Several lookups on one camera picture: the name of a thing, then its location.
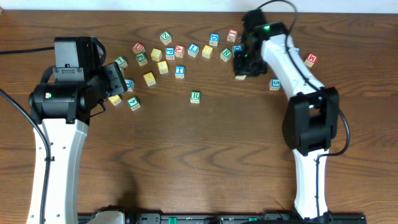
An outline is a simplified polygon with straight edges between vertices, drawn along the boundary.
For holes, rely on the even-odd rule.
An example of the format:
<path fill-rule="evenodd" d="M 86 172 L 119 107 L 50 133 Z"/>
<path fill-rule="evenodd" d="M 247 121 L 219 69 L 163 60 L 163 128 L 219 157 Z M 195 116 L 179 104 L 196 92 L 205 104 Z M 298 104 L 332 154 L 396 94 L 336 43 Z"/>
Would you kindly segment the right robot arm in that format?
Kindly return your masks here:
<path fill-rule="evenodd" d="M 268 23 L 255 9 L 243 16 L 242 24 L 243 49 L 234 55 L 235 75 L 257 77 L 270 68 L 279 80 L 288 100 L 282 134 L 295 158 L 295 211 L 301 220 L 324 221 L 326 157 L 336 136 L 338 92 L 314 77 L 282 22 Z"/>

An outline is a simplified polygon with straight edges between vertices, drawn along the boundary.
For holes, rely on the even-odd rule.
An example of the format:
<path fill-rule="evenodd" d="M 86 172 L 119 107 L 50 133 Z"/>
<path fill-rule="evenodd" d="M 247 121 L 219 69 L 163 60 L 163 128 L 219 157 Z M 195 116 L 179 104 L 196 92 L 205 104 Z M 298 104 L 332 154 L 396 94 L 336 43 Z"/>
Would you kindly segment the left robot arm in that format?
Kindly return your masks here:
<path fill-rule="evenodd" d="M 55 65 L 29 95 L 34 122 L 35 169 L 28 223 L 78 223 L 81 152 L 91 110 L 127 91 L 115 62 L 94 36 L 57 37 Z"/>

